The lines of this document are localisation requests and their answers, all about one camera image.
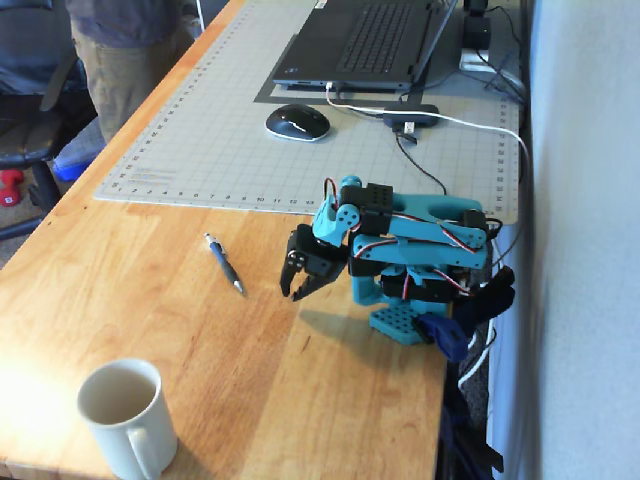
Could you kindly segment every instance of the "gray shirt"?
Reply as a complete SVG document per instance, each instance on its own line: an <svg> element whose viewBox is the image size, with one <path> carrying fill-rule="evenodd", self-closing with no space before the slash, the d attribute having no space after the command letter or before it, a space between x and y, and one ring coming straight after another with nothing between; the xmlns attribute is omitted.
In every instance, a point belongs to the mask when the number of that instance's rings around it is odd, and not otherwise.
<svg viewBox="0 0 640 480"><path fill-rule="evenodd" d="M67 0L77 29L109 47L146 47L178 28L177 0Z"/></svg>

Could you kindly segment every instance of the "gray cutting mat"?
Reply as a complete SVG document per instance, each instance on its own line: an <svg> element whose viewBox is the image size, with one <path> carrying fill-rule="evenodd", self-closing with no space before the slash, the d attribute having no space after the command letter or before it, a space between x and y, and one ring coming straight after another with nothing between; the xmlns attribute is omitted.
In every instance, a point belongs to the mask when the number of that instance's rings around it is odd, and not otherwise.
<svg viewBox="0 0 640 480"><path fill-rule="evenodd" d="M96 198L312 214L322 201L324 178L351 174L365 184L393 185L400 193L441 193L404 158L381 121L321 105L317 108L332 128L319 142L280 139L266 131L264 121L276 105L254 99L314 5L314 0L249 0L118 161ZM448 29L455 33L457 24ZM517 106L476 85L456 75L429 90L422 103L436 104L445 115L517 131ZM283 95L278 89L274 95ZM284 95L293 103L310 94ZM517 220L515 140L447 122L419 131L418 138L418 146L407 149L450 194L480 201L505 223Z"/></svg>

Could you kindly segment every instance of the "robotic arm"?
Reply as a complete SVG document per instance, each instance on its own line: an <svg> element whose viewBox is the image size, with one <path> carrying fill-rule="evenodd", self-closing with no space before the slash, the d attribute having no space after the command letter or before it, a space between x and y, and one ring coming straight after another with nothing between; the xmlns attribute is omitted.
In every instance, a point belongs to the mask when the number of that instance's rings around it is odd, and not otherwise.
<svg viewBox="0 0 640 480"><path fill-rule="evenodd" d="M483 288L468 287L482 269L494 231L480 203L441 195L400 195L385 185L345 177L326 192L313 226L291 233L280 277L289 296L295 275L307 278L294 301L335 281L348 265L354 301L387 303L372 327L403 344L435 341L451 361L467 354L475 328L511 306L513 272L503 268Z"/></svg>

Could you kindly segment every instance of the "black mouse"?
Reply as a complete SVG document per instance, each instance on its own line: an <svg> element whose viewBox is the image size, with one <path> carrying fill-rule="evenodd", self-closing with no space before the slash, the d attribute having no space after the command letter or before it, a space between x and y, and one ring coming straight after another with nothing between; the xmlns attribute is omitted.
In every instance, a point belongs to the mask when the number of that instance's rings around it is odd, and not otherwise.
<svg viewBox="0 0 640 480"><path fill-rule="evenodd" d="M307 105L285 105L274 111L265 122L274 135L291 140L315 142L324 137L331 125L327 117Z"/></svg>

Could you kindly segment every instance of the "red dumbbell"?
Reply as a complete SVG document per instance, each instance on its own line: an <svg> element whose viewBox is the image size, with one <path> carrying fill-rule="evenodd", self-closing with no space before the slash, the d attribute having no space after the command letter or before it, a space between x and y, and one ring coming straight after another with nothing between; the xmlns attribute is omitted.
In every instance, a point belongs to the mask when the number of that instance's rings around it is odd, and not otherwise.
<svg viewBox="0 0 640 480"><path fill-rule="evenodd" d="M20 203L22 197L18 185L24 182L24 174L21 170L3 170L0 173L0 180L5 188L0 189L0 205L13 207Z"/></svg>

